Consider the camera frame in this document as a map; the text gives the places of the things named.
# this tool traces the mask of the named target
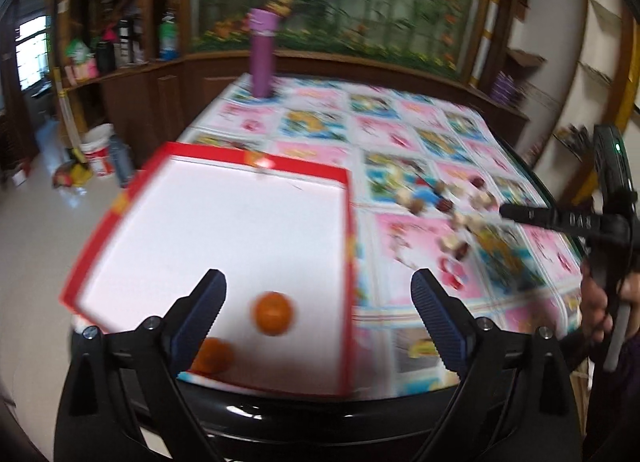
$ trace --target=tiled floor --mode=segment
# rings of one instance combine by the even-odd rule
[[[24,431],[51,460],[69,361],[70,314],[58,296],[118,185],[114,177],[94,177],[84,192],[52,189],[51,173],[62,161],[55,125],[39,137],[43,153],[28,180],[0,190],[0,384]]]

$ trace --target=purple bottle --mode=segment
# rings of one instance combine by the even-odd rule
[[[276,30],[280,16],[267,10],[254,8],[249,17],[251,29],[251,77],[252,92],[256,98],[271,95],[271,83],[276,71],[275,48]]]

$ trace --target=screw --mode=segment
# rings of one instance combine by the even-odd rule
[[[540,327],[538,329],[538,334],[540,334],[545,339],[551,339],[554,336],[553,330],[549,327]]]
[[[98,335],[98,327],[87,327],[82,331],[82,337],[84,339],[94,339]]]
[[[478,319],[476,319],[476,323],[485,332],[487,330],[491,330],[494,327],[494,322],[491,321],[488,317],[479,317]]]
[[[142,321],[142,326],[147,330],[155,330],[160,326],[161,321],[158,316],[151,316]]]

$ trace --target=white bucket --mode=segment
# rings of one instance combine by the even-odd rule
[[[109,160],[109,138],[113,135],[113,124],[100,124],[82,137],[80,149],[91,169],[98,177],[106,177],[114,173]]]

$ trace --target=patterned tablecloth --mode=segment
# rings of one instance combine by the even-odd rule
[[[579,321],[580,270],[558,233],[501,220],[458,236],[470,244],[456,261],[441,251],[450,217],[434,207],[429,185],[457,185],[447,196],[463,213],[481,177],[499,203],[545,205],[532,182],[470,108],[413,93],[335,80],[278,78],[273,98],[252,98],[242,76],[182,135],[182,142],[237,147],[318,161],[351,172],[358,236],[355,309],[357,399],[428,392],[457,382],[439,359],[410,298],[412,274],[430,268],[475,316],[529,333],[548,325],[559,336]],[[419,216],[396,204],[402,186],[427,201]],[[220,387],[182,374],[184,380]]]

